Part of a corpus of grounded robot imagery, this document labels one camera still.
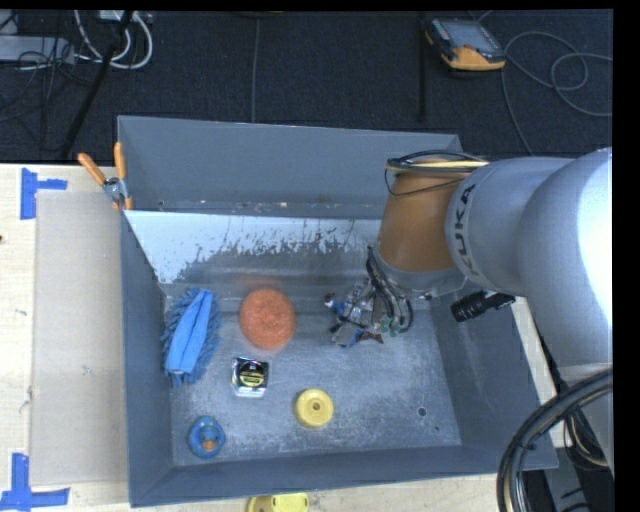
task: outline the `orange sponge ball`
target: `orange sponge ball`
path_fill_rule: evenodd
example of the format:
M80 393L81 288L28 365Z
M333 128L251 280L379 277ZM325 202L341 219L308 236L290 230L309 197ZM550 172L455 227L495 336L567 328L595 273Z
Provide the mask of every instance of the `orange sponge ball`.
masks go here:
M247 295L240 307L240 329L258 348L275 350L289 342L296 328L295 309L289 298L273 288Z

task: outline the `wooden table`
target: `wooden table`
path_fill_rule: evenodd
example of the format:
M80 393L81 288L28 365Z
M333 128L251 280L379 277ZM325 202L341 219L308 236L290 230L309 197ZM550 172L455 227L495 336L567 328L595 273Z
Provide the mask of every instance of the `wooden table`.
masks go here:
M23 165L0 165L0 490L8 489L11 453L29 455L31 384L34 336L35 252L37 218L20 220L19 185ZM39 179L61 178L69 190L95 191L94 181L80 166L27 165ZM115 169L104 168L107 176ZM533 379L543 401L554 394L527 304L512 306L517 314L523 345ZM497 510L495 475L434 479L411 483L309 492L310 511L394 512L427 510L488 512ZM83 482L71 485L65 510L129 510L126 475L119 481ZM248 500L231 499L203 504L153 507L157 510L244 511Z

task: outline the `orange handle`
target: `orange handle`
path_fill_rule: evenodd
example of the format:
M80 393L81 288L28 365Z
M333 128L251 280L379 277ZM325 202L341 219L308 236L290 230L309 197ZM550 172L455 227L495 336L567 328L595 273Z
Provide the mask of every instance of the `orange handle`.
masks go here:
M116 142L113 146L113 159L116 164L118 178L121 180L125 179L127 177L127 166L125 165L121 142Z
M93 159L86 153L78 154L78 162L82 164L82 166L89 172L91 177L95 180L95 182L102 186L107 181L104 173L100 170L100 167L96 165Z

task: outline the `yellow disc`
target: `yellow disc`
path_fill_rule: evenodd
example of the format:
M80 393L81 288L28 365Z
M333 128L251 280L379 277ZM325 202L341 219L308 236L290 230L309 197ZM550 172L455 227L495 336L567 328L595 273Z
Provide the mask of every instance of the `yellow disc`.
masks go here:
M323 427L333 417L333 401L321 389L307 389L296 400L296 417L307 427Z
M307 512L309 498L304 492L256 496L249 500L247 512Z

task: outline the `blue sponge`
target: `blue sponge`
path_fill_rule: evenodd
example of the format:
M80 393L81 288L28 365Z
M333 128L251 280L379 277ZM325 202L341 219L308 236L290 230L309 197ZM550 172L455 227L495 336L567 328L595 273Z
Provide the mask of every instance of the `blue sponge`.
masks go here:
M166 314L164 374L171 385L196 382L220 343L218 297L210 290L190 288Z

